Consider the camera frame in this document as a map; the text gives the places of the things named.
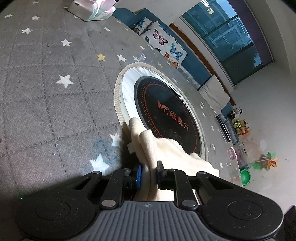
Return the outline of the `yellow vest plush toy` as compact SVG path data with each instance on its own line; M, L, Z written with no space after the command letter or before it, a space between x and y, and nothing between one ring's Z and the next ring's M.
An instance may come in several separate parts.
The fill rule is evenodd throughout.
M248 125L248 123L245 120L234 120L232 124L234 129L244 128L244 127L247 127Z

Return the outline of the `butterfly print pillow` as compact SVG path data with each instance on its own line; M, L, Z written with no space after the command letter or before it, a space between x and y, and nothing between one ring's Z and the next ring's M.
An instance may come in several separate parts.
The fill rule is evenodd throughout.
M153 22L140 36L177 69L187 57L187 52L178 40L158 21Z

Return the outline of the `grey star pattern table mat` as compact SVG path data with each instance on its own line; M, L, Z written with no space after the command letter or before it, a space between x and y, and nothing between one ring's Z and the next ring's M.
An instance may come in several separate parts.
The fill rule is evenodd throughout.
M201 157L240 185L215 113L189 81L124 23L86 23L68 4L13 1L1 12L1 218L29 193L127 165L113 95L128 65L153 67L190 103Z

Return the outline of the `green plastic bowl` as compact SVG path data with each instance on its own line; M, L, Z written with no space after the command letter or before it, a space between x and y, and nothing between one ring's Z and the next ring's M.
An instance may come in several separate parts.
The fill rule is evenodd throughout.
M243 186L247 186L250 183L251 180L251 174L248 169L243 169L240 172L241 181Z

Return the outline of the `black induction cooktop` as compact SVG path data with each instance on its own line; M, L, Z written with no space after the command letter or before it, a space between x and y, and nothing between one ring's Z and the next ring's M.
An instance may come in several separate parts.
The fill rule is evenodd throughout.
M167 84L155 77L141 77L134 86L137 112L156 138L177 141L187 154L201 153L201 137L190 110Z

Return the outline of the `beige cushion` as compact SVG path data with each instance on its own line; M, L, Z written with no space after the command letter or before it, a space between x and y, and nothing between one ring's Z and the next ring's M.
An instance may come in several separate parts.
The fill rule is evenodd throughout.
M216 75L212 75L198 90L205 101L210 105L216 115L221 114L222 109L230 101Z

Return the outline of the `pink wrapped packet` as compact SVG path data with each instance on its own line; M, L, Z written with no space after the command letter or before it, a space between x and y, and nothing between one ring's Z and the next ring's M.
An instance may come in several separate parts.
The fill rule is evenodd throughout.
M237 159L237 154L236 154L233 147L230 147L227 149L227 154L228 154L229 159L231 159L231 160Z

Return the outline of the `window with green frame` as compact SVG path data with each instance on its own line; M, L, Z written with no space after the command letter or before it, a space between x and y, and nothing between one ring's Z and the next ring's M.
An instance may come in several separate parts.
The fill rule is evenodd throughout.
M200 1L182 19L211 49L234 85L273 61L246 1Z

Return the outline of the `cream hoodie sweatshirt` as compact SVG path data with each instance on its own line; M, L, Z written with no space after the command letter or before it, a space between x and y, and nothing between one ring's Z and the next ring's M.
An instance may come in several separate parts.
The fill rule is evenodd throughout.
M139 162L143 166L142 184L135 196L135 201L173 201L171 190L159 190L157 187L157 161L165 169L184 171L189 176L196 176L199 171L219 177L219 170L201 159L197 154L187 154L181 145L169 138L156 138L151 130L144 127L138 118L129 120L132 146Z

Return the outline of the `panda plush toy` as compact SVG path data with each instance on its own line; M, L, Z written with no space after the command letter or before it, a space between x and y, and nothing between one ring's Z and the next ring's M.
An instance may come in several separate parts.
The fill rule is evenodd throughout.
M227 114L227 116L230 118L230 120L238 120L242 112L242 108L235 108L229 114Z

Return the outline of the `black remote control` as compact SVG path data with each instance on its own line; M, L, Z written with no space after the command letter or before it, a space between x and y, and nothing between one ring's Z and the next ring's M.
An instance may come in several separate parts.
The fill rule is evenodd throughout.
M216 118L217 118L219 125L221 126L222 133L223 133L227 143L232 142L229 132L228 132L228 129L227 129L227 127L223 121L223 118L221 116L222 116L222 114L219 114Z

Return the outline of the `blue sofa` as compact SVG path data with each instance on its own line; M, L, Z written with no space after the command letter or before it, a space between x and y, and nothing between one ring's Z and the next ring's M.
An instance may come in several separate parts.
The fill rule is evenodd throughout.
M141 9L137 14L135 14L129 9L117 8L113 13L113 16L131 29L134 28L136 24L138 24L138 22L144 18L147 18L153 22L158 22L160 26L163 27L171 37L176 39L177 42L181 44L181 47L183 47L186 51L185 59L180 63L181 70L186 74L186 78L192 77L198 84L202 86L210 79L210 75L216 74L215 71L210 70L209 67L206 67L206 60L203 58L201 53L195 53L193 48L190 47L184 41L184 39L182 39L181 36L177 34L177 31L167 26L148 9Z

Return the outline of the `orange plush toy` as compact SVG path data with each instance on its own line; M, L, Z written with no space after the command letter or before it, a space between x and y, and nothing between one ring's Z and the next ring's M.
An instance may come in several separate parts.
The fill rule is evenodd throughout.
M241 127L239 129L238 135L239 136L246 135L247 133L249 133L249 127L248 126L244 126L244 127Z

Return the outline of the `colourful pinwheel toy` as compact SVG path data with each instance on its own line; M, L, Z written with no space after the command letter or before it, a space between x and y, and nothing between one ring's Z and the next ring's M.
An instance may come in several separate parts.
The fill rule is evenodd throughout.
M266 155L261 155L258 160L249 163L249 165L256 170L270 170L271 167L277 167L277 162L278 158L276 157L276 153L267 152Z

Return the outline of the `tissue box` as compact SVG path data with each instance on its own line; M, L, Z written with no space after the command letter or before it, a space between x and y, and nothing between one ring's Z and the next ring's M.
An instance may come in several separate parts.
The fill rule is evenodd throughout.
M116 3L115 0L76 0L67 11L85 22L107 20L115 12Z

